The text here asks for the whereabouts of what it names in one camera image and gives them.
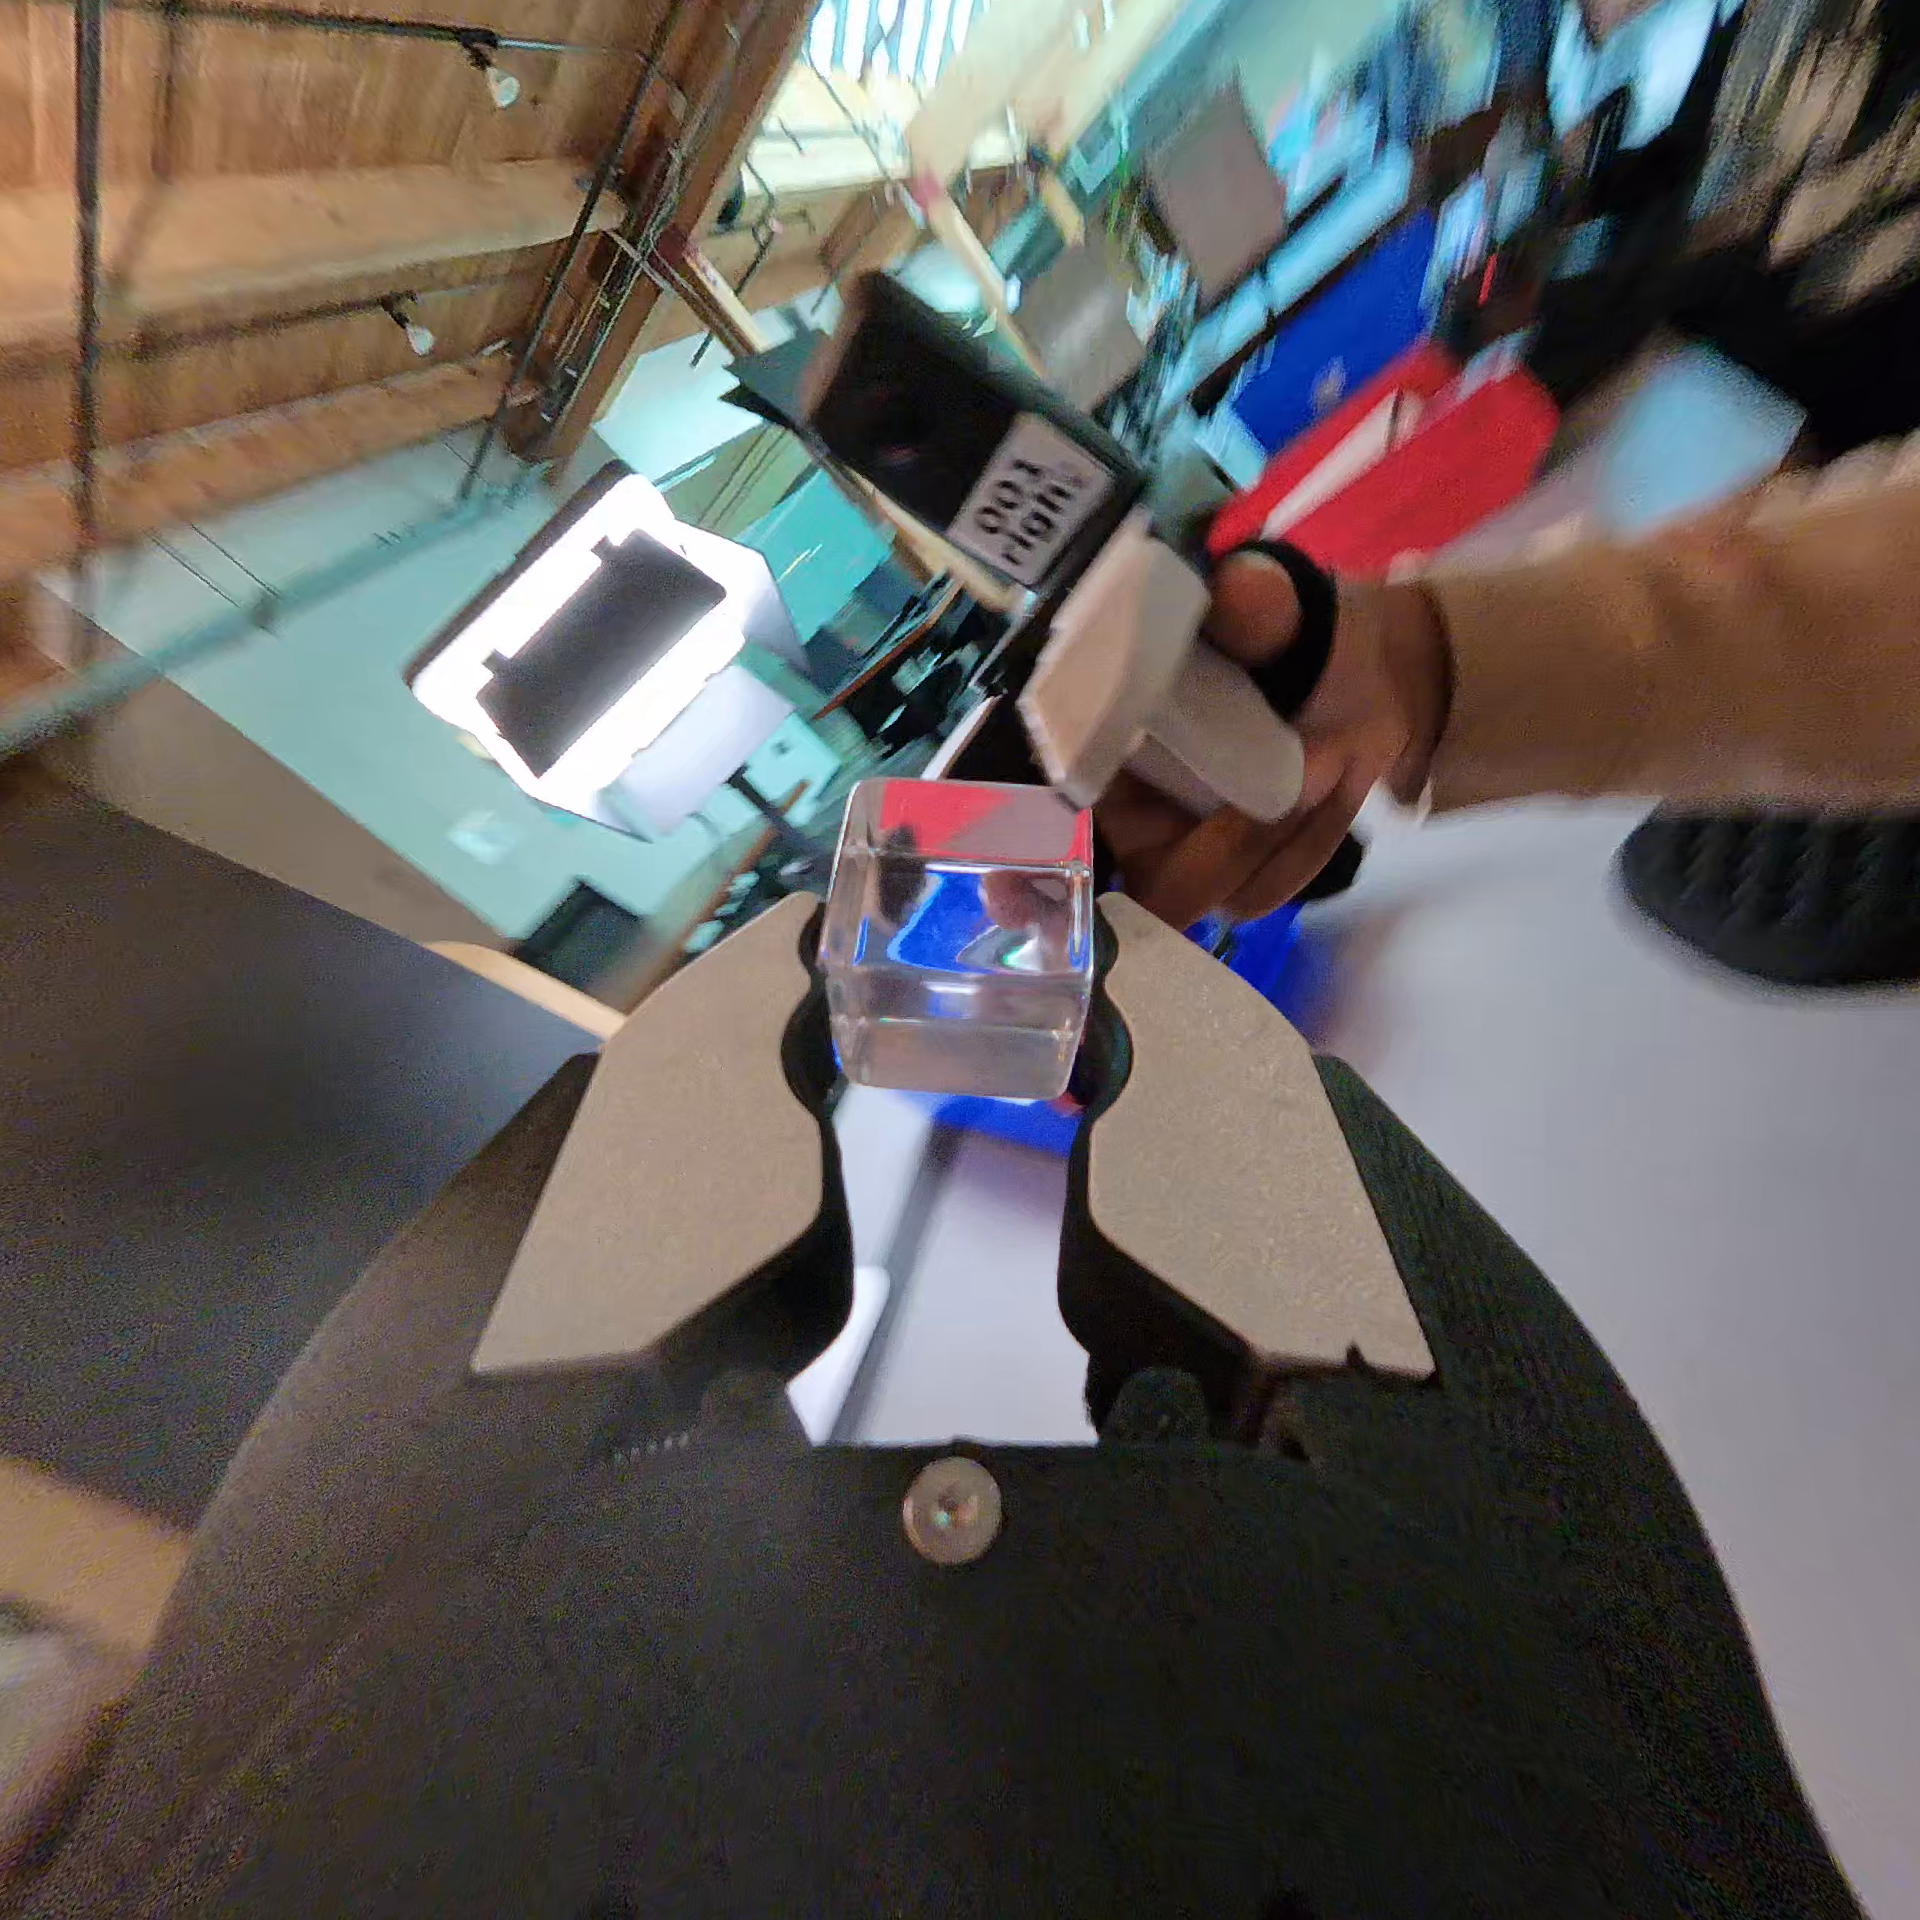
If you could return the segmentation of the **light panel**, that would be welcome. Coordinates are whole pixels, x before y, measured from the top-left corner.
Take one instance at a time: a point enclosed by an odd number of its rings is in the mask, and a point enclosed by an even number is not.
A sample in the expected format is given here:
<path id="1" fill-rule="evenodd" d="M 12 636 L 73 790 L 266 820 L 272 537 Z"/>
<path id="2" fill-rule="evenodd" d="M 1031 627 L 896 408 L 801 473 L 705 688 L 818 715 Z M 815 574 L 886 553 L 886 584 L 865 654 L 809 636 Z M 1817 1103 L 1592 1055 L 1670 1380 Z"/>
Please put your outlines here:
<path id="1" fill-rule="evenodd" d="M 608 463 L 402 683 L 526 798 L 660 841 L 801 720 L 760 659 L 806 666 L 769 561 Z"/>

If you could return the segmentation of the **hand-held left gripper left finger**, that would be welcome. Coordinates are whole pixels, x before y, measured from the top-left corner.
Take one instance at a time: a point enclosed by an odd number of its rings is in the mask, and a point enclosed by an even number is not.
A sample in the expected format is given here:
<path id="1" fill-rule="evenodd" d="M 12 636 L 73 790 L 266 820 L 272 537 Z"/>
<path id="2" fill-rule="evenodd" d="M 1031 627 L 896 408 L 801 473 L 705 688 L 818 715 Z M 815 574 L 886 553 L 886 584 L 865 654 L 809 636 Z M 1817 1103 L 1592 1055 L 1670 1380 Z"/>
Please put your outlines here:
<path id="1" fill-rule="evenodd" d="M 809 1369 L 852 1310 L 852 1233 L 815 969 L 824 902 L 764 910 L 608 1040 L 492 1316 L 481 1379 L 656 1363 Z"/>

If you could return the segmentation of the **blue crate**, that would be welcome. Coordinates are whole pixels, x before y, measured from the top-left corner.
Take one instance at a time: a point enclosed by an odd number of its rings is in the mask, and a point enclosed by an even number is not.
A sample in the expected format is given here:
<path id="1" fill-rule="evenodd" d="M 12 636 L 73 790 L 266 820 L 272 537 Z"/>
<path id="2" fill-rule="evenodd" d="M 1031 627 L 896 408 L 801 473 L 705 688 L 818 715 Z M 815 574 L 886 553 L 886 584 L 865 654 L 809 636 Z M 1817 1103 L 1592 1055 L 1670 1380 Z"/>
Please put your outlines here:
<path id="1" fill-rule="evenodd" d="M 1264 457 L 1297 442 L 1434 330 L 1438 214 L 1380 232 L 1267 332 L 1233 376 L 1225 411 Z"/>

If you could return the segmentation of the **blue plastic bin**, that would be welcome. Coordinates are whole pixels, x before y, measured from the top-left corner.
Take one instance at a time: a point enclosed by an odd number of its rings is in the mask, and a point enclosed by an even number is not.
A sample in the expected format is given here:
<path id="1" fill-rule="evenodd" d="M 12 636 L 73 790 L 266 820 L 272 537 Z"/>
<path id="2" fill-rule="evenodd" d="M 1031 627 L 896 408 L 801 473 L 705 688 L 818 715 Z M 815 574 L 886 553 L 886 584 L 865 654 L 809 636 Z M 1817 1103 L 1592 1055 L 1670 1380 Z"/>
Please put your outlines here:
<path id="1" fill-rule="evenodd" d="M 1303 910 L 1284 905 L 1254 922 L 1231 926 L 1202 919 L 1188 936 L 1220 968 L 1254 988 L 1284 1020 L 1310 1027 L 1329 994 L 1329 964 L 1303 926 Z M 1039 1151 L 1059 1161 L 1072 1153 L 1084 1106 L 1072 1096 L 1011 1099 L 990 1096 L 912 1096 L 943 1129 L 960 1137 Z"/>

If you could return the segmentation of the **black board with wooden rim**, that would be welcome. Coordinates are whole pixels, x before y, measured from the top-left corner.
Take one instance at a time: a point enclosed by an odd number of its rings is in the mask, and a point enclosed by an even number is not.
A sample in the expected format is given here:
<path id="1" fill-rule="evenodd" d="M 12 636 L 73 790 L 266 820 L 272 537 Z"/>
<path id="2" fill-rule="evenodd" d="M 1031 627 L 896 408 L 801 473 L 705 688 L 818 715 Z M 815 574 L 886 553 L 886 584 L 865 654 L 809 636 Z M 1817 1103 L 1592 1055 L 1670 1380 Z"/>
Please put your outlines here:
<path id="1" fill-rule="evenodd" d="M 140 1646 L 327 1310 L 600 1035 L 59 785 L 2 894 L 4 1596 Z"/>

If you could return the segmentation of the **clear acrylic cube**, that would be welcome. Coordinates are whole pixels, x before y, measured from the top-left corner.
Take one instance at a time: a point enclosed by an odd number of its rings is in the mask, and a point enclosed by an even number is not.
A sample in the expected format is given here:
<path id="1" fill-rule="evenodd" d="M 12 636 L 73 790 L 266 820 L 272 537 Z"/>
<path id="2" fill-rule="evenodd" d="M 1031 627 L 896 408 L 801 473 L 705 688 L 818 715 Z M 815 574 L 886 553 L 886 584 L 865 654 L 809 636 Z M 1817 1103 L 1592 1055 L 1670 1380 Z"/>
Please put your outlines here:
<path id="1" fill-rule="evenodd" d="M 1092 882 L 1091 814 L 1043 785 L 862 782 L 815 962 L 844 1078 L 1062 1098 L 1096 988 Z"/>

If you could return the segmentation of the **person's right forearm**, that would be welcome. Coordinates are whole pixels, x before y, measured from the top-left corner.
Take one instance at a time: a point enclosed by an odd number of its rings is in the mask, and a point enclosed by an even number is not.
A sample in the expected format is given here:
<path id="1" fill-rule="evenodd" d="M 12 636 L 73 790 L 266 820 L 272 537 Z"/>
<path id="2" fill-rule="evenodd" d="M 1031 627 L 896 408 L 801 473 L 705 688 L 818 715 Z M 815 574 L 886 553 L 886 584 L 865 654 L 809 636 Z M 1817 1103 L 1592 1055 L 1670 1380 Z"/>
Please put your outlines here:
<path id="1" fill-rule="evenodd" d="M 1919 438 L 1641 539 L 1417 585 L 1451 660 L 1434 810 L 1915 810 Z"/>

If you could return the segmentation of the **dark cloth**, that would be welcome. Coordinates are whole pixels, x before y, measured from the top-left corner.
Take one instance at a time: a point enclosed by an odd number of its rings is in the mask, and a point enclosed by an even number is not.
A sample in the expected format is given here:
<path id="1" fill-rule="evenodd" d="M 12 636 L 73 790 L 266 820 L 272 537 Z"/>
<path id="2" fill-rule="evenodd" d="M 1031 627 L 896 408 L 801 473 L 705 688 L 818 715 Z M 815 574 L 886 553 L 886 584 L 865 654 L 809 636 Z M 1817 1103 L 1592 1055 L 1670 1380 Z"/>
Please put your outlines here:
<path id="1" fill-rule="evenodd" d="M 1919 817 L 1655 810 L 1617 856 L 1660 932 L 1769 988 L 1919 980 Z"/>

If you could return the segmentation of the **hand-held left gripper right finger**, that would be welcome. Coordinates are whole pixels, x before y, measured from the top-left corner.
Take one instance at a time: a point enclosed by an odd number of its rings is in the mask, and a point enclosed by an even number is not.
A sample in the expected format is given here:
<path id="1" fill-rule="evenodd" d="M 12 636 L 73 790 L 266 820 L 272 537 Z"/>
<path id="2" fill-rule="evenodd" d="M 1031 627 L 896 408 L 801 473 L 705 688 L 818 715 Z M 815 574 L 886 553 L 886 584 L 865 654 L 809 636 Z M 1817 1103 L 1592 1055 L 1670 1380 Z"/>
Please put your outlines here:
<path id="1" fill-rule="evenodd" d="M 1100 902 L 1104 1043 L 1070 1164 L 1062 1307 L 1106 1380 L 1435 1376 L 1312 1050 L 1128 897 Z"/>

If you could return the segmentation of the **person's right hand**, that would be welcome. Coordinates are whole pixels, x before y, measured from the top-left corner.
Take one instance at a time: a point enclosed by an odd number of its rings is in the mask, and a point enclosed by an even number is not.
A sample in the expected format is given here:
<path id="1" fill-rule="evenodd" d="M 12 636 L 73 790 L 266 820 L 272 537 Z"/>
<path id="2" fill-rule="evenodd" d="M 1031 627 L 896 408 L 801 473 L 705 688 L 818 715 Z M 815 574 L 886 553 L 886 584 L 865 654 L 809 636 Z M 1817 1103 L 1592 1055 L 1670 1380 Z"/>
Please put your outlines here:
<path id="1" fill-rule="evenodd" d="M 1377 790 L 1422 791 L 1449 699 L 1449 640 L 1424 584 L 1344 584 L 1329 666 L 1294 720 L 1297 810 L 1280 823 L 1233 808 L 1201 817 L 1120 774 L 1096 806 L 1096 840 L 1123 891 L 1180 930 L 1258 919 L 1319 882 Z"/>

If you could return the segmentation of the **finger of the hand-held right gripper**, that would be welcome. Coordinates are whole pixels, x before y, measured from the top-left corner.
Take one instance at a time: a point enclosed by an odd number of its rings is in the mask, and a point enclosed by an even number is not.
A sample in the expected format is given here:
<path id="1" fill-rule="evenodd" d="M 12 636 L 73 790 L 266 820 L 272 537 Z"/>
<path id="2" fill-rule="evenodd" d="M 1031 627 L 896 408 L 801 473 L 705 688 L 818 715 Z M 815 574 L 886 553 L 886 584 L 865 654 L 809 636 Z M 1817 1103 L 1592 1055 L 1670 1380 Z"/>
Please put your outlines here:
<path id="1" fill-rule="evenodd" d="M 1212 812 L 1212 791 L 1163 736 L 1207 609 L 1202 574 L 1151 513 L 1128 513 L 1054 610 L 1017 695 L 1047 786 L 1091 810 L 1134 774 L 1188 814 Z"/>

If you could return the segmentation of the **red crate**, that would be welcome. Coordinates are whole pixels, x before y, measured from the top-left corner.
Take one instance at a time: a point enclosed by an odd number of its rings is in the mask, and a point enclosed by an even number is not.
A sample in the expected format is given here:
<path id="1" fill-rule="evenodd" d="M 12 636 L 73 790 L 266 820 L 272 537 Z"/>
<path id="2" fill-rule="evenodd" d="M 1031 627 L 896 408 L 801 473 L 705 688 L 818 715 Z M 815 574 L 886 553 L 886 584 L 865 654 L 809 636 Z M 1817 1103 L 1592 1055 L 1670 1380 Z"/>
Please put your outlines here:
<path id="1" fill-rule="evenodd" d="M 1535 486 L 1562 408 L 1515 347 L 1417 343 L 1273 452 L 1212 520 L 1209 561 L 1290 545 L 1344 578 L 1426 562 Z"/>

